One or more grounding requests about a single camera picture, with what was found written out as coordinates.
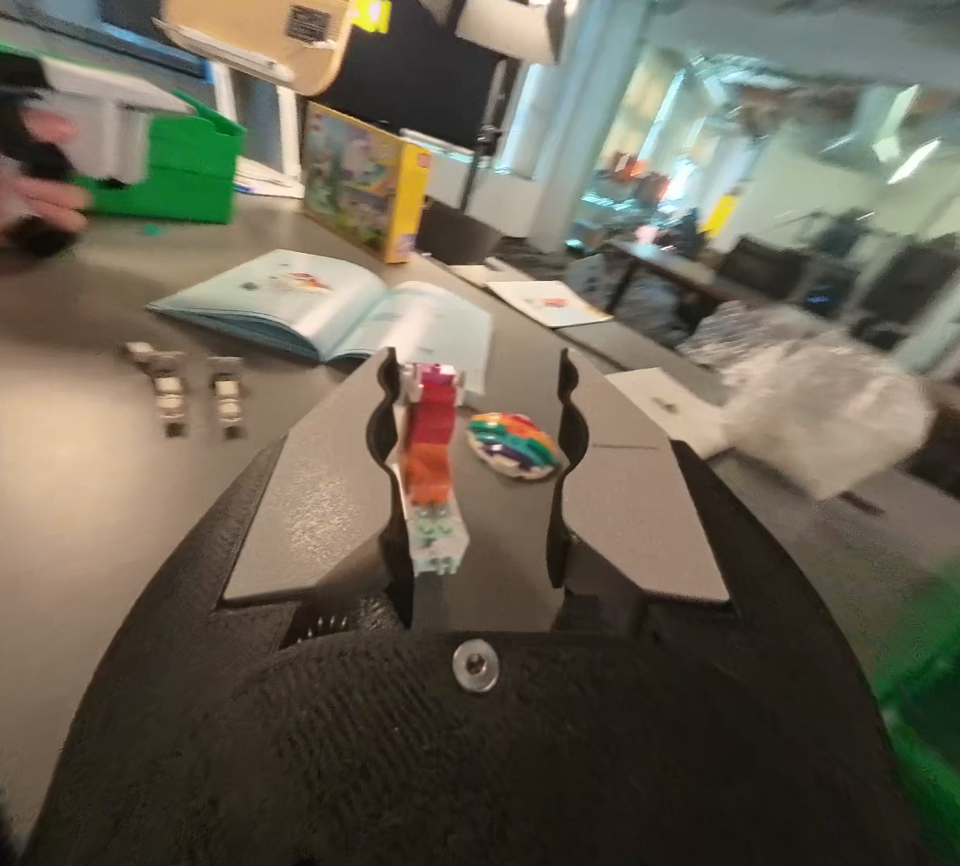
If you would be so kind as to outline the green plastic object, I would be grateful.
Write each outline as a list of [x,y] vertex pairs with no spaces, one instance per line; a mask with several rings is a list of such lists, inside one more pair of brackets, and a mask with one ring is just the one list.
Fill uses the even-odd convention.
[[870,684],[898,780],[933,863],[958,864],[958,560],[905,586],[882,624]]

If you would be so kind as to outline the black light stand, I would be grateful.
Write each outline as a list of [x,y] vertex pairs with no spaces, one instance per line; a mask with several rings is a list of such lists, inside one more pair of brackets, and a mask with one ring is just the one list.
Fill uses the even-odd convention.
[[483,265],[501,240],[501,231],[473,216],[470,206],[481,164],[493,156],[501,136],[507,66],[507,58],[498,58],[457,204],[429,197],[420,217],[416,251],[443,267]]

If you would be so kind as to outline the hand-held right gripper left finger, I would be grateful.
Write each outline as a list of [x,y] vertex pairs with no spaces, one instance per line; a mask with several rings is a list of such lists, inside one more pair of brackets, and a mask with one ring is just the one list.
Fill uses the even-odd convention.
[[319,614],[384,594],[405,628],[414,572],[392,469],[396,351],[376,352],[287,434],[222,593],[229,607],[300,600]]

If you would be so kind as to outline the small white lego piece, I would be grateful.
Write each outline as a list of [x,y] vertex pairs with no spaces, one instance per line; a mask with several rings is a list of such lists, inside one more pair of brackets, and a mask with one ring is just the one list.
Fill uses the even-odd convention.
[[126,341],[121,349],[126,359],[154,379],[179,376],[186,361],[182,351],[162,351],[145,341]]
[[243,360],[238,356],[209,356],[206,363],[216,425],[224,439],[239,439],[245,432]]
[[168,438],[183,437],[188,423],[184,379],[176,374],[162,373],[151,378],[151,385],[154,405],[164,434]]

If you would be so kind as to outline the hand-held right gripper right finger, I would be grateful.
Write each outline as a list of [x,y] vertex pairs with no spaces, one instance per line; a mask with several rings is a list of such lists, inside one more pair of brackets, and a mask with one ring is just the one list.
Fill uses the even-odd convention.
[[556,480],[546,541],[553,587],[638,631],[653,604],[726,611],[730,590],[673,441],[581,353],[558,366]]

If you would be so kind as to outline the rainbow lego model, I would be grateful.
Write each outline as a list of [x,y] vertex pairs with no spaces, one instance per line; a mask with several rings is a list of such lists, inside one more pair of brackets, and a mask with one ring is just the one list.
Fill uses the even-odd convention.
[[450,444],[463,377],[443,364],[405,364],[393,412],[399,482],[415,576],[458,572],[470,536],[455,495]]

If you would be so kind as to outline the yellow lego set box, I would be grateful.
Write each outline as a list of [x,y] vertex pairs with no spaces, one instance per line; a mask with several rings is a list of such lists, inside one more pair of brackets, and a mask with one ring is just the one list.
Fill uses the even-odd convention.
[[304,211],[387,264],[407,262],[433,154],[414,141],[308,102],[301,146]]

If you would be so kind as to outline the black office chair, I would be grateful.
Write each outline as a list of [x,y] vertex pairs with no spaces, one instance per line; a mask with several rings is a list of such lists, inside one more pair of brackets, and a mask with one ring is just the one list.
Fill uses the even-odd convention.
[[859,301],[850,334],[882,352],[893,351],[914,331],[921,315],[945,290],[958,268],[956,236],[908,243]]

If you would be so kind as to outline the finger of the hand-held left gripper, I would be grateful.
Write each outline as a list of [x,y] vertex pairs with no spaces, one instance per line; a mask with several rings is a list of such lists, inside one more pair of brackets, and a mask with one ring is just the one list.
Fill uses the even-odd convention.
[[43,75],[50,92],[47,108],[75,118],[105,107],[164,116],[192,116],[194,107],[173,92],[141,77],[113,69],[43,56]]
[[74,105],[71,164],[95,180],[140,183],[148,176],[152,114],[123,105]]

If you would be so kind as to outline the green plastic bin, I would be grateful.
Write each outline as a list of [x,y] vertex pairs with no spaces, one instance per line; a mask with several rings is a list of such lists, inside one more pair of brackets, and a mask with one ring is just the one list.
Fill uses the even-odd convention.
[[155,116],[147,177],[131,186],[77,176],[92,212],[155,220],[227,224],[234,211],[234,176],[246,129],[181,90],[194,114]]

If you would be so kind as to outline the white papers stack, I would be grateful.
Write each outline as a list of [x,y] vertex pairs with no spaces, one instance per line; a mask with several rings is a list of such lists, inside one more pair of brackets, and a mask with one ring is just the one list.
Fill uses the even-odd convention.
[[280,172],[244,156],[236,159],[233,178],[234,191],[269,198],[301,201],[305,187],[299,177]]

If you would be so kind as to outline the white printed paper sheet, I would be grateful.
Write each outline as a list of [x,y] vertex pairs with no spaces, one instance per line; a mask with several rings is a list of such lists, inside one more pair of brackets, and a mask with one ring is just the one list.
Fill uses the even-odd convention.
[[551,330],[596,325],[613,319],[560,281],[493,281],[486,284],[486,290]]

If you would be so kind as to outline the round rainbow lego disc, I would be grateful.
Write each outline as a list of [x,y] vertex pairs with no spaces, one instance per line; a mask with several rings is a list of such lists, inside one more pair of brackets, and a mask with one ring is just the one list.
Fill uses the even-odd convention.
[[540,481],[565,464],[551,436],[522,414],[474,415],[466,426],[465,440],[488,468],[514,480]]

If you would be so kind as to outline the clear plastic bag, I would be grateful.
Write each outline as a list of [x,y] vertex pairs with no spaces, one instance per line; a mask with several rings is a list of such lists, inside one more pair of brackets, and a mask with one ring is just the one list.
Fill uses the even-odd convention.
[[935,419],[917,378],[835,332],[763,345],[724,378],[730,447],[812,500],[906,461]]

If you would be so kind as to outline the open lego instruction booklet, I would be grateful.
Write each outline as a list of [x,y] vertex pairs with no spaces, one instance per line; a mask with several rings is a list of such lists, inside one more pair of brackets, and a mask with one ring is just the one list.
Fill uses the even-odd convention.
[[468,393],[486,391],[486,310],[435,284],[389,287],[345,260],[277,249],[147,309],[315,365],[391,347],[401,364],[451,366]]

